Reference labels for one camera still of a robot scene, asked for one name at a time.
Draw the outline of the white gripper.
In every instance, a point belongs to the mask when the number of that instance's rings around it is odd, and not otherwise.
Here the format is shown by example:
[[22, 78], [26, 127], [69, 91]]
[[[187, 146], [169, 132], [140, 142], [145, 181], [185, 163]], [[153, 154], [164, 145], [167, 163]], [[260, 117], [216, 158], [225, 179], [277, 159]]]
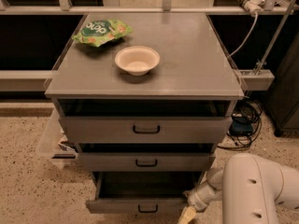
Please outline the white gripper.
[[215, 187], [207, 181], [196, 186], [192, 190], [185, 190], [182, 193], [188, 202], [188, 207], [182, 210], [178, 224], [189, 224], [197, 212], [206, 210], [211, 202], [220, 201], [222, 198], [222, 187]]

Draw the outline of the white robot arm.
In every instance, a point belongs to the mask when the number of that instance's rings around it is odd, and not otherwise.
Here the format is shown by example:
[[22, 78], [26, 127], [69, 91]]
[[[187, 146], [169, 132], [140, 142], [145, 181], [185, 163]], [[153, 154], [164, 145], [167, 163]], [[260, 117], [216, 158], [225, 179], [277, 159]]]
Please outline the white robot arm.
[[222, 224], [278, 224], [276, 207], [299, 208], [299, 171], [249, 153], [212, 168], [187, 192], [178, 224], [189, 224], [213, 201], [222, 202]]

